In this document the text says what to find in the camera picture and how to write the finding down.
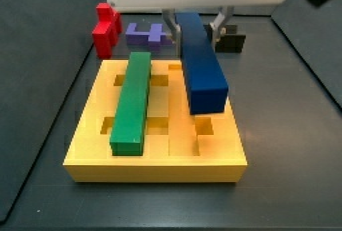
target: yellow puzzle board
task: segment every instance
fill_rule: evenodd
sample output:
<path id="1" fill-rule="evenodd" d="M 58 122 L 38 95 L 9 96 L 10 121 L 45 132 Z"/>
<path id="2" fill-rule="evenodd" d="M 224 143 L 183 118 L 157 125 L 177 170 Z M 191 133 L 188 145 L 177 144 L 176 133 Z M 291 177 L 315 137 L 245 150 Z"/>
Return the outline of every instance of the yellow puzzle board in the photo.
<path id="1" fill-rule="evenodd" d="M 247 167 L 233 114 L 191 116 L 179 60 L 152 60 L 143 156 L 112 156 L 127 60 L 104 60 L 64 168 L 76 182 L 237 182 Z"/>

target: green rectangular bar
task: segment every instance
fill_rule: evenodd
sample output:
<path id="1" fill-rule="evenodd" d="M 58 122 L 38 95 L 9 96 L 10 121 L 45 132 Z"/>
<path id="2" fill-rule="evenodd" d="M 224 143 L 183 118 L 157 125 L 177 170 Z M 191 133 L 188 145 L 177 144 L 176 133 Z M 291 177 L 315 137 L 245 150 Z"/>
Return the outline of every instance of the green rectangular bar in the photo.
<path id="1" fill-rule="evenodd" d="M 149 76 L 151 53 L 132 52 L 109 138 L 113 155 L 143 155 Z"/>

